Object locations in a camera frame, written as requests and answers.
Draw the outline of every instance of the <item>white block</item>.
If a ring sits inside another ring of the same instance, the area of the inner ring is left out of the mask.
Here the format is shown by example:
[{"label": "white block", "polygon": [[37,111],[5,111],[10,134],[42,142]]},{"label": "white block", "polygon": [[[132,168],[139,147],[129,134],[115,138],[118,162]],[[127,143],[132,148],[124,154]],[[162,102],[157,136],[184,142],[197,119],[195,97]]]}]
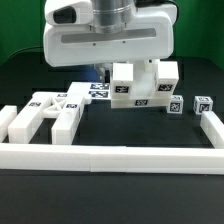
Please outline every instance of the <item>white block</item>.
[{"label": "white block", "polygon": [[201,128],[215,148],[224,148],[224,125],[213,111],[202,112]]},{"label": "white block", "polygon": [[171,98],[144,98],[136,100],[111,100],[111,108],[141,108],[167,106]]},{"label": "white block", "polygon": [[111,96],[116,99],[128,99],[133,85],[133,64],[114,63],[111,78]]},{"label": "white block", "polygon": [[125,147],[98,147],[90,155],[91,172],[126,172]]},{"label": "white block", "polygon": [[209,96],[195,96],[193,110],[197,115],[201,115],[203,111],[212,110],[213,101]]},{"label": "white block", "polygon": [[169,106],[166,107],[169,114],[182,114],[184,99],[181,95],[172,95]]},{"label": "white block", "polygon": [[179,80],[177,62],[159,62],[154,97],[171,97]]},{"label": "white block", "polygon": [[69,98],[54,123],[52,144],[71,145],[84,110],[84,97]]},{"label": "white block", "polygon": [[8,126],[17,116],[16,106],[5,106],[0,111],[0,143],[4,141],[8,135]]},{"label": "white block", "polygon": [[10,143],[29,143],[43,121],[42,112],[51,98],[33,98],[8,127]]},{"label": "white block", "polygon": [[90,104],[92,99],[110,100],[110,84],[73,82],[68,90],[69,97],[85,96],[85,104]]}]

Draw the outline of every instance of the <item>green wall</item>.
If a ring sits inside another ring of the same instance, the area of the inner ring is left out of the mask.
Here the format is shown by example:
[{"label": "green wall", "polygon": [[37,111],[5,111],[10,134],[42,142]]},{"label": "green wall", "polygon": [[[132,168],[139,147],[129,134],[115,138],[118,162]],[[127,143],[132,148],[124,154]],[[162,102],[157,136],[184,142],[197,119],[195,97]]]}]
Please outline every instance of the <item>green wall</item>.
[{"label": "green wall", "polygon": [[[43,45],[46,0],[0,1],[0,64],[15,51]],[[223,0],[176,0],[176,56],[206,57],[224,70]]]},{"label": "green wall", "polygon": [[0,0],[0,64],[15,51],[42,46],[45,0]]},{"label": "green wall", "polygon": [[175,54],[205,57],[224,70],[224,1],[177,0]]}]

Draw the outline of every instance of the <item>black tabletop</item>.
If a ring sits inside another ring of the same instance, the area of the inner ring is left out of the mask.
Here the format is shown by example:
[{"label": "black tabletop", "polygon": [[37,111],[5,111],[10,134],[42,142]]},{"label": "black tabletop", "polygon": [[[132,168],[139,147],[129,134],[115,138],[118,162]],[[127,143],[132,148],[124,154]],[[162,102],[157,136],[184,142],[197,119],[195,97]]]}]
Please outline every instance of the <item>black tabletop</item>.
[{"label": "black tabletop", "polygon": [[[73,144],[212,148],[193,101],[210,96],[223,120],[224,72],[206,59],[170,60],[178,61],[182,115],[164,107],[111,110],[109,101],[93,101]],[[51,68],[43,54],[17,55],[0,67],[0,108],[21,110],[34,92],[66,92],[73,81],[100,80],[93,66]],[[50,144],[53,123],[45,120],[31,144]],[[0,223],[220,224],[223,190],[223,176],[1,170]]]}]

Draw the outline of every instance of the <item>small white cube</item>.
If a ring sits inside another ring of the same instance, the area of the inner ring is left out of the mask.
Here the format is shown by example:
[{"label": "small white cube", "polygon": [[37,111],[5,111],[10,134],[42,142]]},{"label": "small white cube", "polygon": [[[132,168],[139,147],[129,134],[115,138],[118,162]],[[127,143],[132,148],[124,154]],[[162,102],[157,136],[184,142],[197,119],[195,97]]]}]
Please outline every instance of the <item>small white cube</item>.
[{"label": "small white cube", "polygon": [[201,115],[203,111],[211,111],[213,101],[209,96],[195,96],[194,98],[194,112]]},{"label": "small white cube", "polygon": [[133,64],[114,63],[111,79],[113,98],[129,98],[133,85]]},{"label": "small white cube", "polygon": [[182,114],[183,113],[184,99],[181,95],[173,95],[169,106],[166,107],[166,111],[169,114]]},{"label": "small white cube", "polygon": [[159,62],[155,76],[154,96],[171,97],[178,80],[177,62]]}]

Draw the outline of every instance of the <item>stacked white blocks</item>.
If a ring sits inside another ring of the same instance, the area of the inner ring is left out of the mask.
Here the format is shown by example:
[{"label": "stacked white blocks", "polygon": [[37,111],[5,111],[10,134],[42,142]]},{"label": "stacked white blocks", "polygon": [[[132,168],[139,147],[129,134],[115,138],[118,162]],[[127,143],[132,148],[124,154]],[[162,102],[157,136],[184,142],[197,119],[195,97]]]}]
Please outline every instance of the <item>stacked white blocks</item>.
[{"label": "stacked white blocks", "polygon": [[181,95],[172,95],[169,106],[166,107],[169,114],[182,114],[184,99]]},{"label": "stacked white blocks", "polygon": [[212,110],[213,101],[209,96],[195,96],[194,98],[194,112],[201,115],[203,111]]},{"label": "stacked white blocks", "polygon": [[114,63],[111,107],[168,106],[178,80],[177,62]]},{"label": "stacked white blocks", "polygon": [[0,111],[0,143],[4,141],[8,135],[8,126],[17,116],[16,106],[5,106]]},{"label": "stacked white blocks", "polygon": [[53,145],[71,145],[84,110],[84,97],[69,98],[51,129]]},{"label": "stacked white blocks", "polygon": [[224,149],[224,125],[213,111],[202,112],[201,128],[215,148]]},{"label": "stacked white blocks", "polygon": [[43,121],[43,110],[50,104],[50,97],[32,98],[9,125],[9,142],[28,144]]}]

